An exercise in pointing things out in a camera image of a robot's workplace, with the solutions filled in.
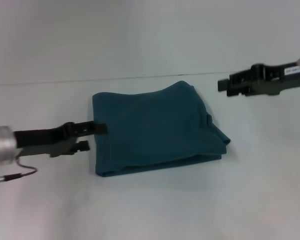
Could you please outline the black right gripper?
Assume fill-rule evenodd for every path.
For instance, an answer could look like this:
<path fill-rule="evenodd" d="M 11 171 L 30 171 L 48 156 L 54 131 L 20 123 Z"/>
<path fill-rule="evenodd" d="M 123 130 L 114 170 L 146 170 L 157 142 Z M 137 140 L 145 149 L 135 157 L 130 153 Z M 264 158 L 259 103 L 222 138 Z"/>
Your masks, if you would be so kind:
<path fill-rule="evenodd" d="M 300 87 L 300 63 L 282 65 L 255 64 L 248 70 L 230 74 L 217 82 L 218 92 L 226 91 L 228 97 L 238 95 L 276 96 L 283 90 Z"/>

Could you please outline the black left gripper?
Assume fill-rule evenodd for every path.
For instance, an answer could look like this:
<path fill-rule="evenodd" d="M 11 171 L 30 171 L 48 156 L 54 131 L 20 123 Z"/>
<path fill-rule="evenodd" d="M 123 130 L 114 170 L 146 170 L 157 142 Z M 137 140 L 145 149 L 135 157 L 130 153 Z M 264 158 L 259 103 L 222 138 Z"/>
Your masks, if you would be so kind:
<path fill-rule="evenodd" d="M 40 130 L 15 131 L 13 133 L 19 157 L 47 154 L 51 158 L 61 155 L 74 155 L 77 152 L 90 151 L 88 140 L 77 141 L 77 137 L 107 135 L 108 128 L 104 123 L 93 121 L 67 122 L 59 127 Z"/>

